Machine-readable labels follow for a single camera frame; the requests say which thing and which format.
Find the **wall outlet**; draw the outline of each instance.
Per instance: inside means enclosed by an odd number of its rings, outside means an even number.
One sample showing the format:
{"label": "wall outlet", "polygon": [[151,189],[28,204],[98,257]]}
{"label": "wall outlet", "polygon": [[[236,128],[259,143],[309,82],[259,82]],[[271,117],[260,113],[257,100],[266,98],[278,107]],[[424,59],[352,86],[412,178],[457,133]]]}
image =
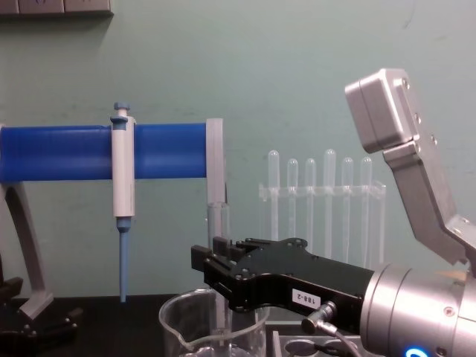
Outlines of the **wall outlet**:
{"label": "wall outlet", "polygon": [[19,0],[20,14],[64,13],[63,0]]}
{"label": "wall outlet", "polygon": [[18,13],[18,0],[0,0],[0,15],[13,15]]}
{"label": "wall outlet", "polygon": [[110,0],[64,0],[65,12],[82,13],[82,12],[110,12]]}

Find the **black table surface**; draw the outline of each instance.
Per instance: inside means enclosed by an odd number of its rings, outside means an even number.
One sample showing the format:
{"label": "black table surface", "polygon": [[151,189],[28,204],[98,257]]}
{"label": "black table surface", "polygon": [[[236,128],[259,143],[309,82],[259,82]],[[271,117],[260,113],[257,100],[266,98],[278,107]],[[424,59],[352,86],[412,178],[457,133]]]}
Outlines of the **black table surface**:
{"label": "black table surface", "polygon": [[[164,338],[158,311],[172,296],[131,296],[126,303],[120,303],[119,297],[55,298],[37,318],[38,322],[58,321],[77,307],[83,309],[83,320],[73,344],[41,353],[38,357],[162,357]],[[21,303],[21,300],[15,302],[18,306]],[[286,334],[299,332],[295,328],[291,331],[289,327],[267,327],[268,354],[273,329]]]}

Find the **teal wall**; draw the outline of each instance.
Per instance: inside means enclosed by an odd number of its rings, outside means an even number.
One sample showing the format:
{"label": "teal wall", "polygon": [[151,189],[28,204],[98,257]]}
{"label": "teal wall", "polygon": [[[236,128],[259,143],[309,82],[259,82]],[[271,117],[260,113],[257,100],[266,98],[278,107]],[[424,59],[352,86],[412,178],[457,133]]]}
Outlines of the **teal wall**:
{"label": "teal wall", "polygon": [[[472,119],[476,2],[113,0],[111,20],[0,24],[0,119],[8,126],[108,124],[127,100],[139,123],[224,118],[236,238],[258,235],[257,187],[266,153],[284,159],[365,155],[344,86],[381,67],[404,68],[439,138],[461,213],[476,219]],[[388,186],[389,260],[447,265],[413,238]],[[28,183],[45,270],[58,296],[118,291],[110,182]],[[205,183],[140,181],[130,292],[198,286],[189,251],[206,244]],[[26,276],[11,222],[1,217],[6,274]]]}

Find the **clear plastic stand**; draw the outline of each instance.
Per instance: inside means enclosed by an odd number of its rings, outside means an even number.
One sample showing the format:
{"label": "clear plastic stand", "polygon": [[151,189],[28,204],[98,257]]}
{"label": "clear plastic stand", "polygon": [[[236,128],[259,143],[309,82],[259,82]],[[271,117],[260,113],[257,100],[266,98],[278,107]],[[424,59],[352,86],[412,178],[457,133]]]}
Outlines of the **clear plastic stand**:
{"label": "clear plastic stand", "polygon": [[[337,165],[333,149],[324,153],[323,163],[318,183],[313,158],[306,160],[301,179],[296,159],[288,160],[285,174],[279,153],[268,154],[268,184],[260,185],[260,239],[304,238],[313,254],[374,269],[385,261],[386,187],[373,179],[368,157],[358,172],[349,157]],[[290,315],[275,311],[269,320],[288,321]]]}

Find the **blue led light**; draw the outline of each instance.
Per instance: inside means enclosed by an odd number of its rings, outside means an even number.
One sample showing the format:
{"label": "blue led light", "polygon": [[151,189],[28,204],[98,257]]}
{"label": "blue led light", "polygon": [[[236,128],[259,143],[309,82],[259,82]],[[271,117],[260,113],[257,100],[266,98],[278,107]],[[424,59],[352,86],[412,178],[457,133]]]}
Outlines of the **blue led light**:
{"label": "blue led light", "polygon": [[428,355],[420,348],[410,348],[405,353],[405,357],[428,357]]}

